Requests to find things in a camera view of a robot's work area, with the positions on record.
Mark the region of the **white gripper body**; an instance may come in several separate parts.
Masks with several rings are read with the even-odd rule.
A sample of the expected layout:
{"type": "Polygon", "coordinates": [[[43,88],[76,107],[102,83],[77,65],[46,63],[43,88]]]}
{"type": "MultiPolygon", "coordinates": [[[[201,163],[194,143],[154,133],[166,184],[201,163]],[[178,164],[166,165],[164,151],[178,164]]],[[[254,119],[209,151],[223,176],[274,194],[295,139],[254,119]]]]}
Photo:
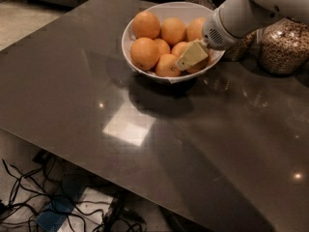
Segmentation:
{"type": "Polygon", "coordinates": [[[204,23],[202,33],[210,48],[226,50],[239,41],[239,16],[231,9],[217,8],[204,23]]]}

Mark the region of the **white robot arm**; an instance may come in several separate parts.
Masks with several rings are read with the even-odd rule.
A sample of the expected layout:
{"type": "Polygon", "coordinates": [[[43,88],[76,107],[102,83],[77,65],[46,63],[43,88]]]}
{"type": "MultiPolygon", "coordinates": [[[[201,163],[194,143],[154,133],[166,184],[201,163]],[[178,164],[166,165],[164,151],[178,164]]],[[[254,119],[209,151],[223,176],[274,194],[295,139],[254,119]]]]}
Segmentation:
{"type": "Polygon", "coordinates": [[[191,43],[176,66],[185,71],[205,59],[206,48],[226,50],[249,33],[287,16],[307,24],[309,0],[226,0],[205,21],[203,39],[191,43]]]}

